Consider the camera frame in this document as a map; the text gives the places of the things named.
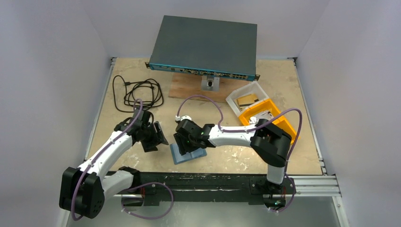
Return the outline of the blue card holder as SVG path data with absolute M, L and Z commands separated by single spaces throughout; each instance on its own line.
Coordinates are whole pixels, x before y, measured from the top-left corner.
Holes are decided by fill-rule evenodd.
M 191 161 L 200 157 L 205 157 L 207 152 L 205 149 L 199 148 L 193 152 L 186 153 L 184 155 L 180 154 L 177 144 L 170 144 L 170 150 L 175 165 Z

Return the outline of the gold cards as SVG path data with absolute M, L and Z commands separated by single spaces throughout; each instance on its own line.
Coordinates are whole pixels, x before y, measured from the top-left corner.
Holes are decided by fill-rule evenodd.
M 238 108 L 242 110 L 242 109 L 249 107 L 250 105 L 258 102 L 259 99 L 256 94 L 248 94 L 248 95 L 237 98 L 235 101 L 236 101 Z

